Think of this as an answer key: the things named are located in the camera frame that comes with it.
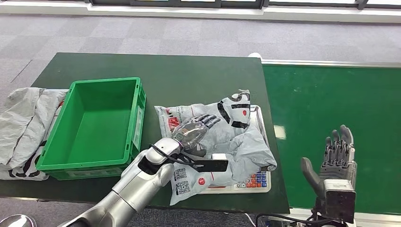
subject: colorful keypad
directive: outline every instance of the colorful keypad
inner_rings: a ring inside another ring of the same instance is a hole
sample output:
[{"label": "colorful keypad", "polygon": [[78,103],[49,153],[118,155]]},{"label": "colorful keypad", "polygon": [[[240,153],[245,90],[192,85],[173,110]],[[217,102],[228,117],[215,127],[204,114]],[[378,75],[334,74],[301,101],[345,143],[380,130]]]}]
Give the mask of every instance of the colorful keypad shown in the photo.
[{"label": "colorful keypad", "polygon": [[235,187],[236,188],[266,188],[267,187],[267,178],[266,178],[266,171],[257,172],[253,174],[251,178],[246,179],[243,184],[238,183]]}]

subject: red logo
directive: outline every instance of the red logo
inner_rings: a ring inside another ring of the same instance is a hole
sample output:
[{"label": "red logo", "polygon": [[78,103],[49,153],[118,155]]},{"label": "red logo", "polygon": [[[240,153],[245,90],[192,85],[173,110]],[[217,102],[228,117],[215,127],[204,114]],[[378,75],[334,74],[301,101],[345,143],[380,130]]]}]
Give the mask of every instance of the red logo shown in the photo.
[{"label": "red logo", "polygon": [[203,177],[198,179],[198,184],[204,185],[205,184],[205,179]]},{"label": "red logo", "polygon": [[178,121],[178,118],[176,118],[176,117],[168,118],[168,126],[170,127],[171,131],[173,131],[173,129],[175,129],[179,124],[180,124],[180,122]]}]

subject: white cable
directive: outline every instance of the white cable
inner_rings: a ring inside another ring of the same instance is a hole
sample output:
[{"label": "white cable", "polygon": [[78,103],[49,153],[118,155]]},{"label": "white cable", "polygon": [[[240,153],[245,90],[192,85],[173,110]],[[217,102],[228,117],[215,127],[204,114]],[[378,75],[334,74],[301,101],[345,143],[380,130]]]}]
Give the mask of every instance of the white cable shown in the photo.
[{"label": "white cable", "polygon": [[252,221],[252,218],[249,216],[249,214],[245,213],[245,215],[249,218],[249,220],[251,221],[252,225],[254,227],[256,227],[255,223]]}]

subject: grey carpet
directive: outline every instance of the grey carpet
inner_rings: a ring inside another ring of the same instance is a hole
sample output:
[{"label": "grey carpet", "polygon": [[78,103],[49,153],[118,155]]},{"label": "grey carpet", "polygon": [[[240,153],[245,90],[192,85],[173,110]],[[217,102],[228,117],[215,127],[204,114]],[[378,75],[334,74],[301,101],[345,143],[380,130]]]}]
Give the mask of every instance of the grey carpet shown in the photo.
[{"label": "grey carpet", "polygon": [[[247,56],[265,59],[401,62],[401,26],[146,17],[0,15],[0,112],[57,52]],[[0,218],[25,213],[57,226],[89,204],[0,199]],[[251,226],[244,214],[148,209],[131,226]]]}]

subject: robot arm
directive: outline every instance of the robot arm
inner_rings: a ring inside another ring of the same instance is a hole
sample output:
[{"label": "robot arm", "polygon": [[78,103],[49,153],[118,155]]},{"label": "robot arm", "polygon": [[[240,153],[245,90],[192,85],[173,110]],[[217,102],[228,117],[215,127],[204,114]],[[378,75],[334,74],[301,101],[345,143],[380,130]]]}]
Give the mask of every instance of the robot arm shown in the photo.
[{"label": "robot arm", "polygon": [[326,149],[319,175],[314,172],[311,161],[303,157],[302,172],[317,195],[313,208],[314,219],[317,213],[336,221],[354,223],[355,180],[357,163],[354,161],[354,138],[345,125],[340,133],[333,130],[333,141],[326,138]]},{"label": "robot arm", "polygon": [[159,189],[170,181],[174,172],[173,162],[186,163],[199,172],[226,171],[227,160],[202,160],[184,155],[219,121],[214,115],[203,114],[182,122],[173,131],[173,139],[162,138],[140,152],[123,171],[111,192],[98,204],[59,227],[127,226],[132,216],[143,211]]}]

